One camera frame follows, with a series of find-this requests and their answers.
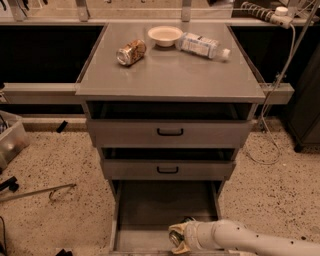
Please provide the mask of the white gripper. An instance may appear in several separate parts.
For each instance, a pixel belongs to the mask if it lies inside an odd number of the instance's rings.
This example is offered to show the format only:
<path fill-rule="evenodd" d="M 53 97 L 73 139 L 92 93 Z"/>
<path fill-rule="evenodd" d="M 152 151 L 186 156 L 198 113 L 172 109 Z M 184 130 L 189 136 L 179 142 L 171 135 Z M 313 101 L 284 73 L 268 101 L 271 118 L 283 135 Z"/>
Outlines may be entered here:
<path fill-rule="evenodd" d="M 169 231 L 178 233 L 184 232 L 185 243 L 172 249 L 173 254 L 184 254 L 191 250 L 210 250 L 213 249 L 212 222 L 190 221 L 179 224 L 173 224 Z"/>

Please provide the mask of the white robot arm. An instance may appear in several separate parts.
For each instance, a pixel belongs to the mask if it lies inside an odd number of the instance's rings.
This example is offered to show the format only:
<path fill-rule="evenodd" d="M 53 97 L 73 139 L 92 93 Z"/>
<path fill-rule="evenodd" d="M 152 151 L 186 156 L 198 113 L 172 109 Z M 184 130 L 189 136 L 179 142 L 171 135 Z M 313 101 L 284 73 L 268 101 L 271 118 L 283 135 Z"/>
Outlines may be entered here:
<path fill-rule="evenodd" d="M 174 254 L 217 249 L 255 253 L 257 256 L 320 256 L 320 244 L 261 234 L 243 223 L 221 219 L 190 220 L 171 225 L 169 239 Z"/>

